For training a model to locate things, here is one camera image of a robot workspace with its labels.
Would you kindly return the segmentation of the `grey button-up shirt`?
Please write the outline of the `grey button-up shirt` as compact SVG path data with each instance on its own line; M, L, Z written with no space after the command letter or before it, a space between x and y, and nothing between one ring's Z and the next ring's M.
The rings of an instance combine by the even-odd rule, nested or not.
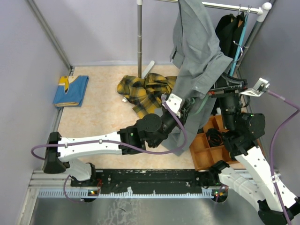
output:
M184 135L176 127L162 142L168 150L182 146L174 153L180 156L189 150L198 130L208 122L215 98L209 97L204 108L197 115L192 114L197 111L217 79L229 69L232 58L221 52L209 13L199 0L179 1L173 44L170 59L180 71L172 93L182 99L195 99L184 125L187 134Z

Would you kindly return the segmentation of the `yellow black plaid shirt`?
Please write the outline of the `yellow black plaid shirt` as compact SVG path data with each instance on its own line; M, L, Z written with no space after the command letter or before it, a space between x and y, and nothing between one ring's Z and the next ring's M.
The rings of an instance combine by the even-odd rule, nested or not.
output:
M126 75L117 85L117 93L133 104L133 111L141 119L161 108L161 95L170 94L176 83L176 76L162 76L149 73L145 78Z

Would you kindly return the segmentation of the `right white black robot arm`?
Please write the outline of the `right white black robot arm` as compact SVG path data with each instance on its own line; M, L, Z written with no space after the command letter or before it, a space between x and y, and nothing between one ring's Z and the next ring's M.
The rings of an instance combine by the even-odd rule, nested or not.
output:
M258 144L265 134L265 116L262 113L242 112L240 97L260 97L268 93L296 109L283 124L300 112L300 108L269 90L270 83L260 78L253 88L245 79L222 74L208 95L220 103L223 126L222 139L231 159L241 163L254 182L235 172L229 164L219 160L209 168L210 182L228 186L251 204L266 225L290 225L300 213L300 198L281 181L274 165L266 160Z

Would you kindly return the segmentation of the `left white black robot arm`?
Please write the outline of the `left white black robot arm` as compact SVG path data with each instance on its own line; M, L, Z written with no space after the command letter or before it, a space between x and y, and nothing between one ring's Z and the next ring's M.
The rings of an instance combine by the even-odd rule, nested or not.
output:
M92 155L134 155L156 148L175 127L182 127L194 104L193 98L182 100L170 95L163 101L163 114L150 113L127 128L106 135L84 138L62 137L52 132L45 151L43 172L46 174L65 173L87 186L98 180L95 167L79 158Z

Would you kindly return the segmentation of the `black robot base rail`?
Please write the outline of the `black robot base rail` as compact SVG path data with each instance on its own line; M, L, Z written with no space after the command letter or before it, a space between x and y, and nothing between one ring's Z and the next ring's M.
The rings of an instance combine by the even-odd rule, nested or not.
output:
M134 194L200 194L203 189L221 186L215 173L209 170L162 169L95 170L89 180L71 181L72 187L100 189L101 194L121 194L131 188Z

